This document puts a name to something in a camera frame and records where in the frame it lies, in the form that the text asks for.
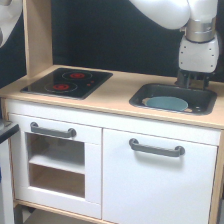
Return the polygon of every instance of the oven door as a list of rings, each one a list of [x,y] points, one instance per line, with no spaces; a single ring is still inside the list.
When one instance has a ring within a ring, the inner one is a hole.
[[[101,218],[101,129],[10,114],[15,198]]]

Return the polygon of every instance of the wooden frame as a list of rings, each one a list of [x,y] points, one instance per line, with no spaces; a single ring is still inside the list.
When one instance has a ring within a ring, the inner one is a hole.
[[[218,222],[220,202],[222,199],[223,184],[224,184],[224,130],[221,132],[219,150],[216,161],[215,178],[213,185],[212,202],[210,209],[209,224]]]
[[[25,48],[27,75],[33,77],[53,65],[52,57],[52,28],[51,0],[23,0]],[[3,117],[7,119],[5,100],[2,99]],[[223,191],[224,172],[224,130],[222,130],[217,155],[216,172],[213,186],[212,203],[209,224],[218,221],[220,199]],[[93,223],[108,224],[108,222],[88,218],[45,206],[18,201],[19,204],[29,205],[46,211],[51,211]]]
[[[53,65],[51,0],[23,1],[27,75]]]

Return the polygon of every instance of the oven window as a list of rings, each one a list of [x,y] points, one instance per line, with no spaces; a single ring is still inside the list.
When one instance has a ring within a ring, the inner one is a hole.
[[[26,135],[30,186],[85,197],[85,144]]]

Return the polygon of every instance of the metal handle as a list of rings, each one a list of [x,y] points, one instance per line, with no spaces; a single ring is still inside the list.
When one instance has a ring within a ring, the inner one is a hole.
[[[68,131],[64,132],[64,131],[40,128],[38,127],[38,124],[36,122],[32,122],[30,124],[30,127],[31,131],[37,134],[50,135],[59,138],[71,138],[76,136],[76,131],[73,128],[70,128]]]
[[[135,138],[130,139],[129,144],[134,151],[146,152],[156,155],[180,157],[185,154],[185,149],[182,146],[177,146],[175,149],[162,149],[147,145],[140,145]]]

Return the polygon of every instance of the wooden countertop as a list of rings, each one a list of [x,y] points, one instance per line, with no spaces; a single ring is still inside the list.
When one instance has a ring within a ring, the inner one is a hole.
[[[131,97],[144,84],[160,83],[173,85],[176,78],[170,77],[109,71],[113,73],[113,76],[84,100],[74,100],[20,92],[22,88],[59,67],[74,68],[69,66],[54,65],[33,78],[25,76],[2,88],[0,90],[0,97],[224,129],[224,83],[210,82],[209,89],[216,92],[218,97],[212,113],[200,116],[154,109],[143,109],[129,104]]]

